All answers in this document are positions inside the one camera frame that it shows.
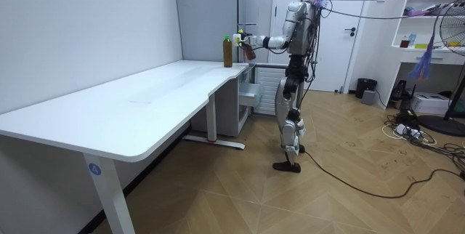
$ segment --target cabinet drawer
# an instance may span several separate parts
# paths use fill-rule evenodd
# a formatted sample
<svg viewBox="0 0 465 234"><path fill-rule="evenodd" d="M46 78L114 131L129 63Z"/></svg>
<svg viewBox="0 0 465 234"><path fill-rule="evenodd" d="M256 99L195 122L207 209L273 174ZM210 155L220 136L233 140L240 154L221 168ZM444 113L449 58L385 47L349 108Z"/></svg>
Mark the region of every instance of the cabinet drawer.
<svg viewBox="0 0 465 234"><path fill-rule="evenodd" d="M239 105L256 107L263 96L260 84L241 84L239 88Z"/></svg>

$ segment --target humanoid robot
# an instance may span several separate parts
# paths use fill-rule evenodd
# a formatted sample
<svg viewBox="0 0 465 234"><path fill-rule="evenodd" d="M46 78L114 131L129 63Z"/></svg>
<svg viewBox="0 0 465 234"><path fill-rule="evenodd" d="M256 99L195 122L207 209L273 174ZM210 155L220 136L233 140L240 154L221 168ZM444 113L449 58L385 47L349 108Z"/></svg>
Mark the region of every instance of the humanoid robot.
<svg viewBox="0 0 465 234"><path fill-rule="evenodd" d="M255 58L253 47L284 49L290 54L286 77L281 79L275 97L276 118L286 161L274 163L273 168L283 172L301 171L300 165L295 162L295 157L305 152L304 146L299 142L299 137L305 132L299 108L304 82L309 81L308 67L316 64L314 50L317 46L320 15L318 0L293 1L288 5L281 36L254 36L239 31L232 39L235 46L246 51L249 60Z"/></svg>

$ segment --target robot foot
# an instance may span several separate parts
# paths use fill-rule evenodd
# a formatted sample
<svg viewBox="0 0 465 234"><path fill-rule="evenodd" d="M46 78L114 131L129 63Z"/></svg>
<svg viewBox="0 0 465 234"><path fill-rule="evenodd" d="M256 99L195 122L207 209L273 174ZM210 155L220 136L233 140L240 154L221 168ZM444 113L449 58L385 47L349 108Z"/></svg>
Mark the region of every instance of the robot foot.
<svg viewBox="0 0 465 234"><path fill-rule="evenodd" d="M300 165L298 163L295 163L294 165L292 165L291 162L289 161L274 163L273 168L280 172L300 173L301 171Z"/></svg>

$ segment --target fan stand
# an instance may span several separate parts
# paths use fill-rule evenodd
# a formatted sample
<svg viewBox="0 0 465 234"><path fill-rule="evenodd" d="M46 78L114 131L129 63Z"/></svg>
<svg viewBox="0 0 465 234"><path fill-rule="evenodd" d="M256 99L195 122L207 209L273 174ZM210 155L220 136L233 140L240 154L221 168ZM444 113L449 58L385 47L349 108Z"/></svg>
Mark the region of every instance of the fan stand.
<svg viewBox="0 0 465 234"><path fill-rule="evenodd" d="M431 129L433 132L439 132L441 134L446 134L454 137L465 137L465 125L451 118L464 88L465 77L462 79L460 86L457 89L457 92L459 93L456 93L454 95L452 103L450 104L448 111L445 113L445 116L419 116L418 122L420 123L420 125L424 126L427 129Z"/></svg>

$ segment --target desk foot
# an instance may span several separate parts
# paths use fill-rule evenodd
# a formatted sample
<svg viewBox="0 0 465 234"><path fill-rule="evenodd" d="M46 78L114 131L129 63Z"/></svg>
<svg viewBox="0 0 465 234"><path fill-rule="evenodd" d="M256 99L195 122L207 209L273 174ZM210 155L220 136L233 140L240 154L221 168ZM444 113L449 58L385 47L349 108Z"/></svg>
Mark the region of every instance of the desk foot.
<svg viewBox="0 0 465 234"><path fill-rule="evenodd" d="M135 234L112 159L84 154L113 234Z"/></svg>
<svg viewBox="0 0 465 234"><path fill-rule="evenodd" d="M208 139L204 137L197 137L197 136L192 136L192 135L186 135L183 137L184 140L191 140L195 142L203 142L203 143L208 143L208 144L214 144L214 145L221 145L221 146L226 146L226 147L232 147L232 148L237 148L243 150L246 146L241 143L236 143L236 142L228 142L224 140L216 140L214 142L209 141Z"/></svg>

